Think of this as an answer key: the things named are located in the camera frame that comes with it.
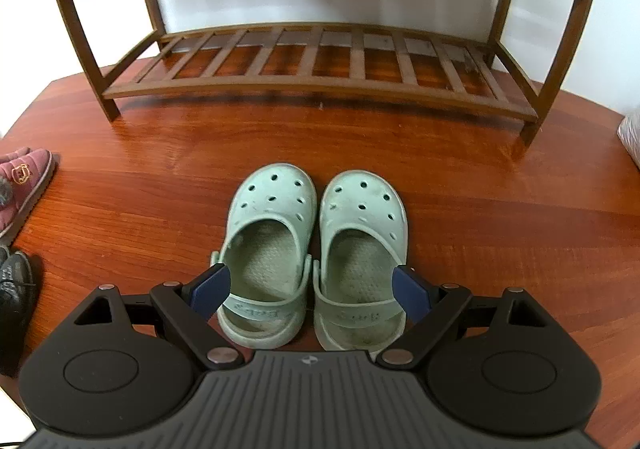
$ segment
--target metal screw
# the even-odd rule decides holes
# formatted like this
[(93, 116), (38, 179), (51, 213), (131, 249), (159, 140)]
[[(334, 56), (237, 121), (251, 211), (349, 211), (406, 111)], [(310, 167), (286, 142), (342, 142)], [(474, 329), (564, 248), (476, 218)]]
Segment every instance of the metal screw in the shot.
[(228, 364), (238, 358), (238, 352), (233, 348), (213, 348), (207, 352), (207, 358), (214, 364)]
[(382, 360), (387, 364), (392, 364), (394, 366), (402, 366), (405, 364), (409, 364), (414, 359), (414, 354), (409, 350), (402, 349), (394, 349), (394, 350), (386, 350), (382, 354)]

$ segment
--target blue gripper pad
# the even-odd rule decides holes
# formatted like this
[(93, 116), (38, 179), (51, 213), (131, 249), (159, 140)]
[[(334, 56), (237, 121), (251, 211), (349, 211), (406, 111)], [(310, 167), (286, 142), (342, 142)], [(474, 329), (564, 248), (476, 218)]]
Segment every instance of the blue gripper pad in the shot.
[(226, 265), (216, 263), (190, 285), (187, 304), (194, 312), (209, 320), (231, 292), (231, 273)]
[(394, 298), (411, 322), (418, 323), (431, 311), (427, 289), (420, 285), (403, 266), (395, 267), (391, 279)]

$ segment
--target shoe rack shelf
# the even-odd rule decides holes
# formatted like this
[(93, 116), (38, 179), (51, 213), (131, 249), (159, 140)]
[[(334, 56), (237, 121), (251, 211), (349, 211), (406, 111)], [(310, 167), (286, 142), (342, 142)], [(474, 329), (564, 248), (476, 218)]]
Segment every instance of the shoe rack shelf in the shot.
[[(154, 30), (137, 43), (106, 74), (101, 73), (80, 23), (73, 0), (57, 0), (71, 41), (82, 64), (95, 96), (108, 119), (120, 114), (114, 98), (148, 94), (202, 93), (203, 90), (296, 90), (302, 92), (337, 93), (344, 95), (366, 95), (384, 98), (390, 102), (420, 104), (433, 108), (449, 108), (474, 114), (498, 114), (521, 119), (525, 125), (521, 132), (525, 145), (533, 140), (545, 120), (562, 81), (573, 60), (578, 42), (591, 7), (592, 0), (574, 0), (558, 51), (540, 89), (529, 79), (522, 67), (514, 60), (500, 42), (511, 0), (498, 0), (497, 10), (486, 43), (476, 43), (453, 36), (390, 27), (371, 27), (335, 23), (306, 22), (300, 24), (268, 24), (237, 26), (232, 28), (207, 28), (176, 34), (167, 33), (162, 21), (158, 0), (145, 0)], [(305, 48), (295, 74), (267, 75), (262, 70), (270, 55), (279, 46), (284, 32), (306, 31)], [(327, 31), (348, 32), (350, 43), (350, 68), (348, 77), (314, 75), (314, 65), (321, 48), (321, 39)], [(225, 59), (251, 32), (267, 32), (260, 51), (242, 75), (221, 76), (216, 73)], [(401, 82), (368, 79), (365, 71), (365, 33), (390, 36), (395, 51)], [(213, 36), (227, 35), (223, 45), (204, 71), (196, 77), (178, 76), (194, 56), (206, 47)], [(427, 41), (435, 50), (447, 79), (447, 88), (420, 85), (417, 81), (411, 54), (407, 51), (406, 39)], [(124, 71), (154, 42), (160, 53), (129, 82), (117, 83)], [(456, 68), (452, 64), (445, 44), (453, 44), (465, 50), (474, 68), (490, 89), (492, 96), (476, 95), (465, 90)], [(150, 78), (149, 72), (156, 64), (167, 58), (172, 50), (183, 50), (184, 55), (171, 67), (163, 78)], [(498, 57), (513, 80), (521, 89), (528, 104), (510, 101), (491, 73), (490, 65)]]

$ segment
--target wooden platform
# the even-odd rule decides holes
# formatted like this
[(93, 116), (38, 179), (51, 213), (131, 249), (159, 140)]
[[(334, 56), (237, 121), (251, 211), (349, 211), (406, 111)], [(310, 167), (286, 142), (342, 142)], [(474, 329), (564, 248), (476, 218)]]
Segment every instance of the wooden platform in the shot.
[[(246, 68), (255, 53), (237, 48), (222, 73)], [(265, 73), (287, 72), (304, 47), (283, 53), (278, 48)], [(367, 51), (371, 78), (401, 75), (385, 66), (388, 53)], [(329, 54), (315, 67), (348, 72), (347, 48)], [(188, 73), (210, 59), (201, 51)], [(179, 60), (172, 55), (150, 75), (161, 78)], [(415, 66), (418, 82), (444, 82), (433, 61)], [(481, 79), (454, 66), (468, 93), (484, 93)], [(507, 76), (494, 76), (509, 97), (517, 94)], [(338, 172), (361, 168), (402, 196), (409, 260), (419, 272), (486, 295), (526, 286), (602, 372), (588, 432), (614, 449), (640, 439), (640, 173), (615, 136), (620, 115), (561, 93), (515, 160), (522, 123), (496, 116), (294, 92), (140, 96), (118, 105), (122, 118), (110, 124), (83, 76), (57, 80), (2, 140), (3, 151), (44, 146), (61, 156), (15, 242), (45, 269), (31, 348), (100, 283), (141, 293), (199, 274), (222, 245), (233, 193), (257, 167), (293, 162), (319, 193)], [(318, 255), (318, 238), (312, 243)], [(291, 348), (319, 348), (310, 322)]]

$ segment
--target ribbed surface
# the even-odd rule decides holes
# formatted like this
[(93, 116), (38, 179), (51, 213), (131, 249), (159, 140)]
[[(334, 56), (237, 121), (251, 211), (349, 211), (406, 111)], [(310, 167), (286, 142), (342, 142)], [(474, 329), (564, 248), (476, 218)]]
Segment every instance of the ribbed surface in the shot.
[(441, 413), (413, 375), (380, 369), (364, 352), (257, 352), (244, 368), (207, 375), (184, 408), (145, 432), (79, 442), (39, 431), (23, 447), (596, 449), (598, 446), (577, 432), (532, 442), (497, 439), (472, 431)]

